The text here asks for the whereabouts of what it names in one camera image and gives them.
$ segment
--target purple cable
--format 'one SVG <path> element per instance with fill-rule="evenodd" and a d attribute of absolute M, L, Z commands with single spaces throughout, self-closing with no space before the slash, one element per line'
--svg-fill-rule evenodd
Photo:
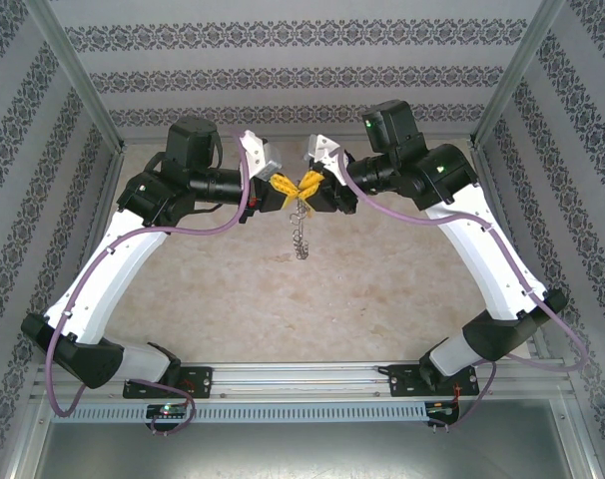
<path fill-rule="evenodd" d="M 489 375 L 489 378 L 487 379 L 486 384 L 482 388 L 482 391 L 480 391 L 480 394 L 478 394 L 478 397 L 476 397 L 475 401 L 473 401 L 473 404 L 471 404 L 471 407 L 469 408 L 469 410 L 466 411 L 466 413 L 462 417 L 458 418 L 458 420 L 455 421 L 451 425 L 448 425 L 446 422 L 441 421 L 439 419 L 435 419 L 433 417 L 430 417 L 428 422 L 433 422 L 435 424 L 444 426 L 444 428 L 446 429 L 446 432 L 449 432 L 449 429 L 454 429 L 454 428 L 458 427 L 460 424 L 462 424 L 464 421 L 466 421 L 471 414 L 473 414 L 473 411 L 475 411 L 477 409 L 477 407 L 480 405 L 480 401 L 484 398 L 486 393 L 489 392 L 489 388 L 491 387 L 491 384 L 493 384 L 493 379 L 495 379 L 495 373 L 498 370 L 498 365 L 494 361 L 481 360 L 481 361 L 476 362 L 473 365 L 479 366 L 481 364 L 491 364 L 491 374 Z"/>
<path fill-rule="evenodd" d="M 475 398 L 475 401 L 473 401 L 473 404 L 471 405 L 471 407 L 469 407 L 469 410 L 466 411 L 462 417 L 458 418 L 457 421 L 455 421 L 453 424 L 451 424 L 449 426 L 449 429 L 456 428 L 460 424 L 462 424 L 464 421 L 466 421 L 469 418 L 469 416 L 471 414 L 473 414 L 473 411 L 475 411 L 477 409 L 477 407 L 480 405 L 480 401 L 484 398 L 484 396 L 486 396 L 486 393 L 489 392 L 489 387 L 491 387 L 491 384 L 493 383 L 493 379 L 495 379 L 495 373 L 498 370 L 498 366 L 495 362 L 490 361 L 490 363 L 491 363 L 491 374 L 489 375 L 489 379 L 486 381 L 486 384 L 482 388 L 482 391 L 480 391 L 480 394 L 478 394 L 478 397 Z"/>
<path fill-rule="evenodd" d="M 515 260 L 511 256 L 511 253 L 509 252 L 506 245 L 504 244 L 504 241 L 502 240 L 502 238 L 500 237 L 498 232 L 493 228 L 493 225 L 491 223 L 483 220 L 480 217 L 477 217 L 476 215 L 470 215 L 469 213 L 456 213 L 454 215 L 450 215 L 445 218 L 439 218 L 436 220 L 432 220 L 432 219 L 426 219 L 426 218 L 410 217 L 407 215 L 403 215 L 402 213 L 398 213 L 398 212 L 395 212 L 388 208 L 385 208 L 383 205 L 379 205 L 374 200 L 372 200 L 370 197 L 368 197 L 366 195 L 366 193 L 363 190 L 361 190 L 358 187 L 358 185 L 353 181 L 353 179 L 351 178 L 351 176 L 349 175 L 349 173 L 346 170 L 346 166 L 344 165 L 343 150 L 336 149 L 332 152 L 332 155 L 335 155 L 336 152 L 338 154 L 338 167 L 340 168 L 342 177 L 346 181 L 349 188 L 361 200 L 363 200 L 365 203 L 370 205 L 372 208 L 378 210 L 379 212 L 382 212 L 382 213 L 384 213 L 392 218 L 395 218 L 397 220 L 400 220 L 402 222 L 409 223 L 410 225 L 418 225 L 418 226 L 422 226 L 422 227 L 426 227 L 426 226 L 435 227 L 435 226 L 439 226 L 439 225 L 446 225 L 447 223 L 456 222 L 458 220 L 467 220 L 467 221 L 471 221 L 471 222 L 476 222 L 479 225 L 481 225 L 487 232 L 489 232 L 489 234 L 491 235 L 493 240 L 496 242 L 500 251 L 504 255 L 504 258 L 506 259 L 509 266 L 513 270 L 513 273 L 518 278 L 518 281 L 520 282 L 520 284 L 522 285 L 524 290 L 528 291 L 527 293 L 529 294 L 531 299 L 533 299 L 533 302 L 535 302 L 535 304 L 538 305 L 540 307 L 540 309 L 542 309 L 558 326 L 560 326 L 562 328 L 562 330 L 564 332 L 566 332 L 566 334 L 571 338 L 571 340 L 575 343 L 575 345 L 577 346 L 577 348 L 580 351 L 580 360 L 570 366 L 549 366 L 547 364 L 540 364 L 539 362 L 532 361 L 531 359 L 526 359 L 524 357 L 516 356 L 514 354 L 507 354 L 507 357 L 509 357 L 510 359 L 513 359 L 514 361 L 520 362 L 522 364 L 537 367 L 539 369 L 544 369 L 546 371 L 551 371 L 551 372 L 571 372 L 571 371 L 576 371 L 578 369 L 582 369 L 582 367 L 584 367 L 584 364 L 586 364 L 587 357 L 589 354 L 588 351 L 586 350 L 584 343 L 571 330 L 571 328 L 562 319 L 560 319 L 560 317 L 555 312 L 553 312 L 553 310 L 551 310 L 551 308 L 549 306 L 547 306 L 544 303 L 543 300 L 541 300 L 539 297 L 537 297 L 537 295 L 535 295 L 531 292 L 531 285 L 528 283 L 528 281 L 526 280 L 526 278 L 520 271 Z"/>
<path fill-rule="evenodd" d="M 239 151 L 241 154 L 241 171 L 243 173 L 243 193 L 241 195 L 241 202 L 239 203 L 239 208 L 231 220 L 226 222 L 224 225 L 211 229 L 211 230 L 190 230 L 187 228 L 175 228 L 175 227 L 149 227 L 149 228 L 140 228 L 138 230 L 133 230 L 132 232 L 129 232 L 125 235 L 122 235 L 121 237 L 118 237 L 117 239 L 112 241 L 108 247 L 103 249 L 96 256 L 96 258 L 90 263 L 88 268 L 85 270 L 85 272 L 79 279 L 79 282 L 77 283 L 76 287 L 72 291 L 72 294 L 70 295 L 70 299 L 67 301 L 67 304 L 65 305 L 65 309 L 64 309 L 63 314 L 61 314 L 59 323 L 56 325 L 56 328 L 54 329 L 54 334 L 52 335 L 52 339 L 50 340 L 50 344 L 48 345 L 48 348 L 47 348 L 47 354 L 45 356 L 45 388 L 47 390 L 47 397 L 48 397 L 48 400 L 50 401 L 50 405 L 52 406 L 52 409 L 54 410 L 54 412 L 57 416 L 68 417 L 69 415 L 71 415 L 74 412 L 74 409 L 76 409 L 76 406 L 78 405 L 79 400 L 81 399 L 81 396 L 83 395 L 83 392 L 85 391 L 85 384 L 84 384 L 79 388 L 78 392 L 76 393 L 76 396 L 74 397 L 74 400 L 72 401 L 72 405 L 70 406 L 70 408 L 67 411 L 64 411 L 63 409 L 61 409 L 61 407 L 59 406 L 59 403 L 56 401 L 56 395 L 54 393 L 54 380 L 52 378 L 52 366 L 54 364 L 54 350 L 56 349 L 56 343 L 58 342 L 61 331 L 63 331 L 63 328 L 65 327 L 65 323 L 69 319 L 69 315 L 67 314 L 67 312 L 71 311 L 72 308 L 74 307 L 74 305 L 76 304 L 76 299 L 79 297 L 79 294 L 83 290 L 83 287 L 87 283 L 88 279 L 90 278 L 92 273 L 96 270 L 96 268 L 101 263 L 101 261 L 108 256 L 108 254 L 109 254 L 108 249 L 114 250 L 114 249 L 116 249 L 116 247 L 119 244 L 123 243 L 124 241 L 127 241 L 129 238 L 135 237 L 136 235 L 141 235 L 144 233 L 179 233 L 179 234 L 183 234 L 183 235 L 193 235 L 196 237 L 207 237 L 207 236 L 217 235 L 219 233 L 226 232 L 231 227 L 233 227 L 235 224 L 237 224 L 239 222 L 239 219 L 243 215 L 243 212 L 245 211 L 245 207 L 247 205 L 247 200 L 250 196 L 250 168 L 249 168 L 247 156 L 245 155 L 245 149 L 243 148 L 243 145 L 241 143 L 241 139 L 238 137 L 235 137 L 235 140 L 236 140 L 236 143 L 239 147 Z M 140 379 L 140 380 L 131 379 L 131 380 L 134 382 L 139 382 L 141 384 L 143 384 L 142 381 L 144 381 L 143 379 Z M 171 390 L 172 392 L 179 391 L 179 389 L 170 388 L 169 386 L 163 386 L 162 384 L 156 384 L 156 383 L 150 383 L 150 384 L 153 384 L 152 387 L 158 387 L 159 389 Z"/>

